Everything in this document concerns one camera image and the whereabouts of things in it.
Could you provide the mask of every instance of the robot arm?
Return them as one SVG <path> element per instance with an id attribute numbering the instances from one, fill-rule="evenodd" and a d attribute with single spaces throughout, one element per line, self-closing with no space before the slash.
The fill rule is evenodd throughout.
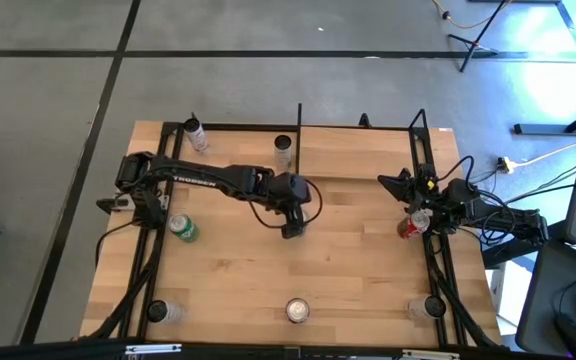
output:
<path id="1" fill-rule="evenodd" d="M 377 179 L 395 199 L 410 206 L 409 214 L 420 209 L 432 210 L 430 228 L 454 234 L 459 226 L 494 230 L 517 239 L 541 244 L 548 240 L 547 223 L 539 210 L 520 210 L 491 205 L 481 199 L 482 192 L 463 179 L 453 179 L 439 191 L 434 166 L 420 166 L 414 178 L 408 169 L 399 176 L 380 175 Z"/>
<path id="2" fill-rule="evenodd" d="M 115 186 L 129 194 L 135 203 L 135 224 L 157 228 L 166 221 L 155 194 L 157 184 L 169 179 L 216 188 L 228 197 L 254 202 L 267 211 L 284 214 L 286 224 L 281 226 L 281 232 L 285 239 L 303 233 L 306 223 L 301 205 L 311 200 L 308 183 L 303 177 L 287 172 L 275 176 L 272 169 L 258 166 L 220 168 L 148 152 L 124 156 L 115 180 Z"/>

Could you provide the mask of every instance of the wooden tabletop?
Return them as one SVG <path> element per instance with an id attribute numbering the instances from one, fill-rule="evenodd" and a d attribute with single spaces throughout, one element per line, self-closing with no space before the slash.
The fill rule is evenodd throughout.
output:
<path id="1" fill-rule="evenodd" d="M 161 125 L 137 122 L 128 152 L 155 152 Z M 185 140 L 181 159 L 274 167 L 272 144 L 279 134 L 208 131 L 209 153 L 197 154 Z M 431 144 L 437 172 L 445 174 L 459 160 L 453 132 L 431 129 Z M 403 167 L 411 167 L 406 132 L 302 127 L 300 174 L 319 187 L 324 207 L 304 236 L 289 240 L 259 224 L 246 203 L 214 189 L 176 184 L 171 214 L 188 214 L 201 234 L 191 244 L 166 234 L 155 299 L 182 304 L 186 315 L 180 325 L 150 324 L 147 338 L 436 347 L 433 323 L 409 320 L 406 312 L 410 300 L 429 293 L 421 240 L 397 235 L 404 204 L 376 181 L 377 175 L 398 175 Z M 310 215 L 319 201 L 312 193 L 313 201 L 304 206 Z M 268 223 L 284 221 L 258 210 Z M 113 214 L 108 228 L 131 216 Z M 82 335 L 94 331 L 123 296 L 138 232 L 125 228 L 106 238 Z M 464 233 L 451 236 L 450 243 L 460 298 L 484 331 L 500 341 L 479 244 Z M 284 310 L 295 297 L 311 307 L 299 325 L 290 323 Z M 134 324 L 140 308 L 133 312 Z M 449 314 L 447 330 L 454 342 Z"/>

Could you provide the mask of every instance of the red soda can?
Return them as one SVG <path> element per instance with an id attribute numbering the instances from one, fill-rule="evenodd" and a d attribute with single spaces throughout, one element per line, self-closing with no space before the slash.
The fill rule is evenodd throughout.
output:
<path id="1" fill-rule="evenodd" d="M 410 239 L 423 234 L 428 226 L 430 226 L 430 217 L 423 211 L 415 211 L 397 225 L 397 232 L 403 239 Z"/>

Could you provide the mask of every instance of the electrical cord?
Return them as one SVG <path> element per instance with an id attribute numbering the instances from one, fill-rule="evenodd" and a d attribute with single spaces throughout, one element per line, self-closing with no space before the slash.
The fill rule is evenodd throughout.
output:
<path id="1" fill-rule="evenodd" d="M 521 167 L 521 166 L 532 165 L 532 164 L 536 163 L 537 161 L 541 161 L 541 160 L 543 160 L 543 159 L 545 159 L 545 158 L 547 158 L 547 157 L 549 157 L 549 156 L 551 156 L 551 155 L 555 155 L 555 154 L 558 153 L 558 152 L 564 151 L 564 150 L 566 150 L 566 149 L 570 149 L 571 147 L 573 147 L 573 146 L 575 146 L 575 145 L 576 145 L 576 142 L 574 142 L 574 143 L 572 143 L 572 144 L 568 144 L 568 145 L 566 145 L 566 146 L 562 146 L 562 147 L 560 147 L 560 148 L 558 148 L 558 149 L 555 149 L 555 150 L 553 150 L 553 151 L 551 151 L 551 152 L 549 152 L 549 153 L 546 153 L 546 154 L 543 154 L 543 155 L 541 155 L 541 156 L 538 156 L 538 157 L 536 157 L 536 158 L 534 158 L 534 159 L 532 159 L 532 160 L 530 160 L 530 161 L 526 161 L 526 162 L 522 162 L 522 163 L 512 162 L 512 167 L 513 167 L 513 169 L 514 169 L 514 168 L 518 168 L 518 167 Z"/>
<path id="2" fill-rule="evenodd" d="M 554 179 L 548 181 L 547 183 L 544 183 L 544 184 L 540 185 L 540 186 L 537 187 L 536 189 L 531 190 L 531 191 L 528 191 L 527 193 L 524 193 L 524 194 L 522 194 L 522 195 L 519 195 L 519 196 L 517 196 L 517 197 L 515 197 L 515 198 L 513 198 L 513 199 L 511 199 L 511 200 L 509 200 L 509 201 L 515 201 L 515 199 L 520 198 L 520 197 L 522 197 L 522 196 L 524 196 L 524 195 L 528 195 L 528 194 L 533 193 L 533 192 L 535 192 L 535 191 L 538 191 L 538 190 L 541 190 L 541 189 L 550 187 L 550 186 L 555 185 L 555 184 L 557 184 L 557 183 L 559 183 L 559 182 L 561 182 L 561 181 L 564 181 L 565 179 L 567 179 L 567 178 L 569 178 L 569 177 L 571 177 L 571 176 L 573 176 L 573 175 L 576 175 L 576 171 L 573 172 L 573 173 L 570 173 L 570 171 L 574 170 L 575 168 L 576 168 L 576 166 L 573 167 L 573 168 L 571 168 L 571 169 L 568 169 L 568 170 L 564 171 L 563 173 L 559 174 L 559 175 L 558 175 L 557 177 L 555 177 Z"/>
<path id="3" fill-rule="evenodd" d="M 576 184 L 570 184 L 570 185 L 564 185 L 564 186 L 557 186 L 557 187 L 552 188 L 552 189 L 545 189 L 545 190 L 533 192 L 533 193 L 530 193 L 530 194 L 520 195 L 520 196 L 518 196 L 518 197 L 516 197 L 516 198 L 514 198 L 514 199 L 512 199 L 512 200 L 510 200 L 510 201 L 508 201 L 508 202 L 506 202 L 506 203 L 507 203 L 507 204 L 510 204 L 510 203 L 513 203 L 513 202 L 516 202 L 516 201 L 519 201 L 519 200 L 523 200 L 523 199 L 525 199 L 525 198 L 527 198 L 527 197 L 530 197 L 530 196 L 545 194 L 545 193 L 547 193 L 547 192 L 556 191 L 556 190 L 561 190 L 561 189 L 566 189 L 566 188 L 569 188 L 569 187 L 576 188 Z"/>
<path id="4" fill-rule="evenodd" d="M 108 231 L 106 231 L 103 235 L 101 235 L 101 237 L 99 238 L 99 240 L 97 240 L 97 247 L 95 249 L 95 268 L 97 268 L 97 265 L 99 264 L 99 255 L 101 254 L 101 244 L 103 243 L 104 239 L 106 238 L 106 236 L 114 233 L 115 231 L 121 230 L 127 226 L 130 226 L 134 224 L 133 221 L 125 223 L 123 225 L 119 225 L 116 228 L 112 228 Z"/>
<path id="5" fill-rule="evenodd" d="M 437 251 L 434 251 L 433 248 L 434 246 L 432 245 L 432 239 L 428 242 L 428 251 L 430 253 L 432 253 L 433 255 L 438 255 L 441 254 L 442 251 L 444 251 L 444 239 L 442 236 L 439 237 L 439 249 Z"/>
<path id="6" fill-rule="evenodd" d="M 491 245 L 491 244 L 498 243 L 498 242 L 500 242 L 501 240 L 503 240 L 503 238 L 504 238 L 506 235 L 512 233 L 512 231 L 515 229 L 515 225 L 516 225 L 515 213 L 508 207 L 508 203 L 506 203 L 506 202 L 504 202 L 503 200 L 501 200 L 497 195 L 495 195 L 495 194 L 493 194 L 493 193 L 491 193 L 491 192 L 485 191 L 485 190 L 479 190 L 479 192 L 480 192 L 482 195 L 484 195 L 484 196 L 486 196 L 486 197 L 489 197 L 489 198 L 495 200 L 497 203 L 499 203 L 499 205 L 501 205 L 501 206 L 503 207 L 503 210 L 506 210 L 506 211 L 508 211 L 508 212 L 510 213 L 510 217 L 512 218 L 512 223 L 511 223 L 511 225 L 510 225 L 510 230 L 508 230 L 508 231 L 506 231 L 506 232 L 502 233 L 501 235 L 498 235 L 497 237 L 494 237 L 494 238 L 491 237 L 492 234 L 494 233 L 494 231 L 490 231 L 490 233 L 487 233 L 486 231 L 488 231 L 488 230 L 486 230 L 486 225 L 488 224 L 488 221 L 490 221 L 490 219 L 492 219 L 492 217 L 493 217 L 494 215 L 499 214 L 499 212 L 496 211 L 496 212 L 488 215 L 488 216 L 484 219 L 484 223 L 483 223 L 483 225 L 482 225 L 482 227 L 481 227 L 481 231 L 482 231 L 482 232 L 481 232 L 481 236 L 482 236 L 484 239 L 487 240 L 486 245 Z"/>
<path id="7" fill-rule="evenodd" d="M 472 173 L 472 169 L 475 167 L 475 158 L 473 158 L 471 155 L 464 156 L 461 160 L 459 160 L 459 162 L 456 163 L 455 166 L 453 166 L 452 169 L 448 171 L 448 174 L 437 179 L 437 183 L 446 180 L 448 176 L 450 176 L 457 169 L 457 167 L 459 167 L 459 165 L 461 165 L 461 163 L 463 163 L 466 160 L 470 160 L 470 167 L 468 168 L 468 172 L 466 173 L 466 186 L 468 187 L 468 190 L 474 191 L 473 188 L 470 186 L 470 174 Z"/>
<path id="8" fill-rule="evenodd" d="M 483 245 L 484 242 L 481 241 L 481 235 L 477 235 L 474 231 L 468 230 L 464 227 L 459 226 L 457 229 L 467 232 L 468 234 L 472 235 L 475 239 L 477 239 L 477 241 L 479 242 L 479 251 L 484 251 Z"/>
<path id="9" fill-rule="evenodd" d="M 495 171 L 495 180 L 493 181 L 492 190 L 490 190 L 490 192 L 494 193 L 495 189 L 497 189 L 497 172 L 496 171 Z"/>
<path id="10" fill-rule="evenodd" d="M 479 177 L 479 176 L 484 175 L 484 174 L 486 174 L 486 177 L 479 179 L 479 180 L 472 181 L 471 184 L 479 184 L 482 181 L 486 181 L 486 180 L 490 179 L 493 175 L 497 175 L 497 170 L 495 169 L 495 170 L 491 170 L 491 171 L 486 171 L 486 172 L 483 172 L 481 174 L 474 175 L 473 177 L 476 178 L 476 177 Z"/>
<path id="11" fill-rule="evenodd" d="M 323 200 L 323 197 L 321 196 L 321 192 L 319 191 L 319 188 L 317 187 L 317 185 L 315 185 L 312 181 L 310 181 L 306 178 L 304 178 L 304 180 L 306 180 L 306 182 L 310 186 L 312 186 L 313 189 L 315 189 L 315 191 L 317 192 L 317 196 L 319 197 L 319 208 L 317 209 L 317 212 L 315 213 L 315 215 L 312 218 L 310 218 L 304 222 L 304 225 L 308 225 L 311 222 L 313 222 L 316 218 L 318 218 L 319 215 L 321 214 L 321 211 L 323 210 L 323 207 L 324 207 L 324 200 Z M 250 205 L 250 208 L 252 209 L 252 213 L 255 215 L 255 218 L 257 218 L 257 221 L 259 221 L 261 223 L 261 225 L 263 225 L 269 229 L 280 229 L 283 226 L 283 225 L 270 225 L 270 224 L 266 223 L 265 221 L 263 221 L 261 219 L 261 217 L 257 213 L 257 209 L 255 209 L 255 206 L 252 204 L 252 202 L 249 201 L 248 204 Z"/>
<path id="12" fill-rule="evenodd" d="M 566 293 L 568 292 L 568 290 L 572 289 L 573 287 L 576 286 L 576 280 L 573 281 L 572 283 L 566 285 L 561 291 L 561 296 L 559 297 L 559 305 L 557 306 L 557 314 L 561 314 L 561 305 L 564 301 L 564 297 L 566 296 Z"/>
<path id="13" fill-rule="evenodd" d="M 432 2 L 435 4 L 435 7 L 437 8 L 437 13 L 439 14 L 439 17 L 442 19 L 446 19 L 448 21 L 450 21 L 453 25 L 455 25 L 456 27 L 460 28 L 460 29 L 472 29 L 475 28 L 477 26 L 483 25 L 484 23 L 486 23 L 488 20 L 490 20 L 490 18 L 492 18 L 492 15 L 490 15 L 489 17 L 487 17 L 484 20 L 479 21 L 476 24 L 472 24 L 472 25 L 462 25 L 457 23 L 452 16 L 450 16 L 450 12 L 446 11 L 443 6 L 441 6 L 441 3 L 438 0 L 432 0 Z M 513 0 L 509 0 L 502 8 L 501 10 L 503 10 L 506 6 L 510 5 L 513 2 Z"/>

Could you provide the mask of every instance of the gray floor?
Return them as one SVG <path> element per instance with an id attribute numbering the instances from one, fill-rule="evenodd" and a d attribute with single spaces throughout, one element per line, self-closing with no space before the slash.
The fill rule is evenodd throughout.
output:
<path id="1" fill-rule="evenodd" d="M 472 23 L 494 4 L 445 1 Z M 113 49 L 130 1 L 0 0 L 0 48 Z M 457 49 L 456 31 L 430 1 L 144 0 L 130 49 Z M 512 4 L 486 45 L 504 51 L 575 51 L 553 5 Z M 15 341 L 37 271 L 105 80 L 109 59 L 0 59 L 0 345 Z M 38 339 L 78 333 L 93 276 L 95 241 L 107 216 L 94 205 L 113 180 L 135 120 L 403 126 L 419 108 L 433 127 L 452 127 L 476 173 L 497 156 L 530 159 L 570 138 L 520 138 L 517 122 L 576 118 L 576 63 L 477 60 L 126 59 L 110 102 Z M 576 148 L 500 176 L 508 198 L 576 162 Z M 569 193 L 520 204 L 564 217 Z"/>

